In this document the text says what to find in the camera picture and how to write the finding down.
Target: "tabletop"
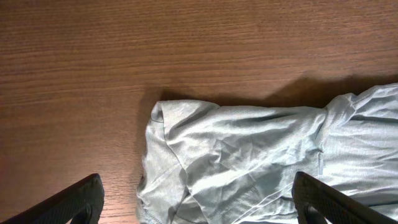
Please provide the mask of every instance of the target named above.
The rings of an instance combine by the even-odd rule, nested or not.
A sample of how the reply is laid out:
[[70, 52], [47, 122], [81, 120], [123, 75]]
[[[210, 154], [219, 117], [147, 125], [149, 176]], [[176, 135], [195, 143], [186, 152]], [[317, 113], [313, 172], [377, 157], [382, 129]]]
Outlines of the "tabletop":
[[159, 100], [324, 107], [398, 82], [390, 0], [2, 0], [0, 221], [91, 173], [135, 223]]

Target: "light gray fabric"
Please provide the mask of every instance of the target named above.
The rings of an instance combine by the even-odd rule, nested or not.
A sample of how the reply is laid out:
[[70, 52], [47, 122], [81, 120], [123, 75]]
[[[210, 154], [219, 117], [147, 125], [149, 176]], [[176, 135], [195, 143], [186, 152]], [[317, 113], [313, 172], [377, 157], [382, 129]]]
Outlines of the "light gray fabric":
[[398, 219], [398, 84], [326, 108], [160, 101], [148, 123], [141, 223], [296, 223], [304, 171]]

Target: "crumpled shirt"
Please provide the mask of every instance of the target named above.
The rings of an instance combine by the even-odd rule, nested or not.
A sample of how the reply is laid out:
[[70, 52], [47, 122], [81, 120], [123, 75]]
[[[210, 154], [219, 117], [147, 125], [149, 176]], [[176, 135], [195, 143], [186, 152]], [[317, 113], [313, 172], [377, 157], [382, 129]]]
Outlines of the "crumpled shirt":
[[322, 109], [160, 101], [146, 141], [141, 223], [297, 223], [297, 171], [398, 220], [398, 83]]

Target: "wooden table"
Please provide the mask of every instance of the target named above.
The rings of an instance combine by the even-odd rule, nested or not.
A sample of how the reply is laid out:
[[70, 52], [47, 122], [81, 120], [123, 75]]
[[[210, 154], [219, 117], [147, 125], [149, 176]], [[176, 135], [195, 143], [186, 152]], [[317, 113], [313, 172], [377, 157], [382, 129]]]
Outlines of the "wooden table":
[[2, 0], [0, 221], [88, 174], [134, 223], [158, 100], [325, 106], [398, 82], [391, 0]]

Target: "wood grain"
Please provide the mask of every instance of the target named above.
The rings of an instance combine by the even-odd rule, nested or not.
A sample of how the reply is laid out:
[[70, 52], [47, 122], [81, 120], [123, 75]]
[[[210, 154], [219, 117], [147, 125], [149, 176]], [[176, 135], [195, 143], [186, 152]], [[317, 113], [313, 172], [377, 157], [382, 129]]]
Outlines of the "wood grain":
[[0, 221], [101, 174], [134, 223], [157, 100], [325, 106], [398, 82], [390, 0], [0, 1]]

